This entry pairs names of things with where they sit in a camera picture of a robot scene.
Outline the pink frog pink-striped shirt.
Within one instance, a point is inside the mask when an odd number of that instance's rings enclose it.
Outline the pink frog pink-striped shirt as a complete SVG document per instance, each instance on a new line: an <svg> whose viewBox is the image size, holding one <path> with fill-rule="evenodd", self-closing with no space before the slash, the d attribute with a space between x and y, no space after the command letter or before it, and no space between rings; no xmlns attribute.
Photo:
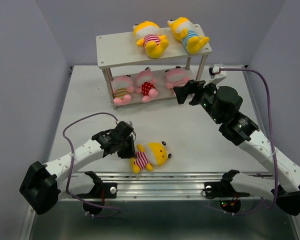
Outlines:
<svg viewBox="0 0 300 240"><path fill-rule="evenodd" d="M175 96L174 87L182 87L193 78L192 73L184 67L176 66L164 71L165 86L169 96Z"/></svg>

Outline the yellow frog sideways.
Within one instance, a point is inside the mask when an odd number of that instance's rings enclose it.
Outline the yellow frog sideways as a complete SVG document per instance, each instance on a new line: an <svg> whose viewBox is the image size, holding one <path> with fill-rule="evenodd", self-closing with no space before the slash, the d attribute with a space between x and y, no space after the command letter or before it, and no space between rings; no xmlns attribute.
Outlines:
<svg viewBox="0 0 300 240"><path fill-rule="evenodd" d="M135 155L130 159L130 165L135 174L139 174L143 170L152 172L155 167L163 166L172 156L172 153L167 150L165 141L138 143Z"/></svg>

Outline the pink frog red polka-dot shirt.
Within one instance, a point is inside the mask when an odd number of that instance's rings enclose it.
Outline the pink frog red polka-dot shirt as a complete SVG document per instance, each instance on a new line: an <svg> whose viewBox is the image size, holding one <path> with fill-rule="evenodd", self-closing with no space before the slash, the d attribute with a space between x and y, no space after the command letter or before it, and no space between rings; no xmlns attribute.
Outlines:
<svg viewBox="0 0 300 240"><path fill-rule="evenodd" d="M145 70L138 73L135 80L135 92L142 95L142 103L150 102L158 96L159 93L155 87L156 82L157 80L155 79L150 67L146 67Z"/></svg>

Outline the pink frog orange-striped shirt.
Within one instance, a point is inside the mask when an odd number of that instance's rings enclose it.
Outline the pink frog orange-striped shirt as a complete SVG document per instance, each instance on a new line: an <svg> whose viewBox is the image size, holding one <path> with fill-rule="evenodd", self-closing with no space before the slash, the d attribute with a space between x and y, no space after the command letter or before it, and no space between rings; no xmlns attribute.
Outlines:
<svg viewBox="0 0 300 240"><path fill-rule="evenodd" d="M111 82L113 90L113 103L116 106L127 105L131 102L131 93L134 91L134 82L131 75L117 76Z"/></svg>

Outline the yellow frog blue-striped shirt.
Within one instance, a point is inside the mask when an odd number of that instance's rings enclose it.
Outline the yellow frog blue-striped shirt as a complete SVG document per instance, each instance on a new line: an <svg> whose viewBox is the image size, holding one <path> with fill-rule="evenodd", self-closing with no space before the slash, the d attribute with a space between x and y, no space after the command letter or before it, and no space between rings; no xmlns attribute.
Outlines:
<svg viewBox="0 0 300 240"><path fill-rule="evenodd" d="M186 17L170 19L167 24L173 36L182 43L188 54L198 53L210 41L209 37L198 34L195 25Z"/></svg>

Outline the yellow frog red-striped shirt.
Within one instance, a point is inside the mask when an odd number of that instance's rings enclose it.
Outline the yellow frog red-striped shirt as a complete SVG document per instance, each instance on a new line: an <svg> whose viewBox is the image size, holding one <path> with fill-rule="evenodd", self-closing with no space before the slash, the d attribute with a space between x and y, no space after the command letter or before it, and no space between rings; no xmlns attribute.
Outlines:
<svg viewBox="0 0 300 240"><path fill-rule="evenodd" d="M151 59L160 58L167 47L169 40L161 33L161 28L152 21L143 21L133 26L133 36L136 45L143 47L147 56Z"/></svg>

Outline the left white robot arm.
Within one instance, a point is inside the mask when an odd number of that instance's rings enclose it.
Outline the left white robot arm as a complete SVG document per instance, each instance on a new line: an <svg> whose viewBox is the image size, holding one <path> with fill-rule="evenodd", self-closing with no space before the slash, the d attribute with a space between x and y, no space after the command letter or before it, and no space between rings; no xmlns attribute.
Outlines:
<svg viewBox="0 0 300 240"><path fill-rule="evenodd" d="M116 184L103 182L93 171L86 171L72 179L68 177L108 155L117 154L121 159L134 157L133 132L130 123L120 121L115 128L93 135L82 146L58 159L44 164L34 162L29 166L19 192L38 215L47 213L58 201L69 197L115 198L111 188L115 188Z"/></svg>

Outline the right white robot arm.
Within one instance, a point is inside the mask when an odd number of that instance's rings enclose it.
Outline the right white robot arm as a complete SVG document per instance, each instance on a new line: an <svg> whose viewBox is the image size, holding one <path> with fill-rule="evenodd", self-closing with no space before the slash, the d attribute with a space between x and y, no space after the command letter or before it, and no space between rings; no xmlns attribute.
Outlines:
<svg viewBox="0 0 300 240"><path fill-rule="evenodd" d="M240 112L243 99L234 88L190 80L184 86L175 86L173 91L180 105L192 95L189 105L201 105L220 126L223 137L251 155L274 177L251 176L232 169L220 181L205 182L201 192L205 198L256 196L272 201L289 215L300 213L300 166L272 146L259 126Z"/></svg>

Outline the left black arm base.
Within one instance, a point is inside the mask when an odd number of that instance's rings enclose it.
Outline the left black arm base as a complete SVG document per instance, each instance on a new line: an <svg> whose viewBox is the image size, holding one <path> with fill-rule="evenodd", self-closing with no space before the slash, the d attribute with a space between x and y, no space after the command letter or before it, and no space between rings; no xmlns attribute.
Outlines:
<svg viewBox="0 0 300 240"><path fill-rule="evenodd" d="M74 195L82 199L115 199L118 192L116 182L105 182L93 171L86 171L83 175L83 189Z"/></svg>

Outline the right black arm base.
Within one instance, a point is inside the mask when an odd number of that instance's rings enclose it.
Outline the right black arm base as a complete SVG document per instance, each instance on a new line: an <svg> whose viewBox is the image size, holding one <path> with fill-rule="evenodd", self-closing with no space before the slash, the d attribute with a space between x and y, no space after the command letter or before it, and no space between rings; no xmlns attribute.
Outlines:
<svg viewBox="0 0 300 240"><path fill-rule="evenodd" d="M232 215L241 215L241 213L239 213L242 205L240 198L249 197L250 194L243 191L236 191L232 187L231 181L239 173L238 170L232 169L226 172L220 181L205 182L201 190L201 195L208 200L221 198L221 200L219 200L219 206L223 211Z"/></svg>

